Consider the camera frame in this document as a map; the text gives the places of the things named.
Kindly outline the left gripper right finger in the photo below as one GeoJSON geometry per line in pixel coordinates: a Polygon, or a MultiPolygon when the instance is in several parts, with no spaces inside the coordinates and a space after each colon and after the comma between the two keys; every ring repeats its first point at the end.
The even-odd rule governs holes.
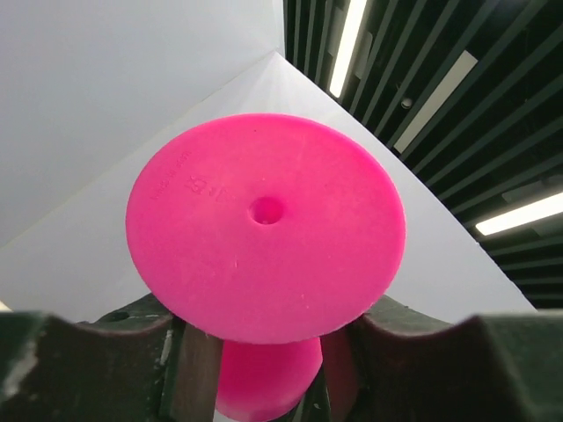
{"type": "Polygon", "coordinates": [[[559,421],[562,315],[448,324],[389,297],[324,337],[335,421],[559,421]]]}

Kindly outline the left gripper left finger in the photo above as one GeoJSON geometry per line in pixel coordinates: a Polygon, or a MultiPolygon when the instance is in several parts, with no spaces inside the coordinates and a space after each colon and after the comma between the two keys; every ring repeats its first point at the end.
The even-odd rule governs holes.
{"type": "Polygon", "coordinates": [[[145,295],[94,323],[1,314],[3,421],[211,421],[220,342],[145,295]]]}

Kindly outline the pink wine glass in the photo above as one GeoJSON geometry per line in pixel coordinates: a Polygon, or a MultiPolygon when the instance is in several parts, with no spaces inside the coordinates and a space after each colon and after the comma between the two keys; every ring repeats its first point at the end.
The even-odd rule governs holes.
{"type": "Polygon", "coordinates": [[[313,120],[239,114],[187,130],[144,166],[126,208],[150,292],[223,342],[216,409],[270,421],[321,367],[320,339],[395,278],[406,218],[377,160],[313,120]]]}

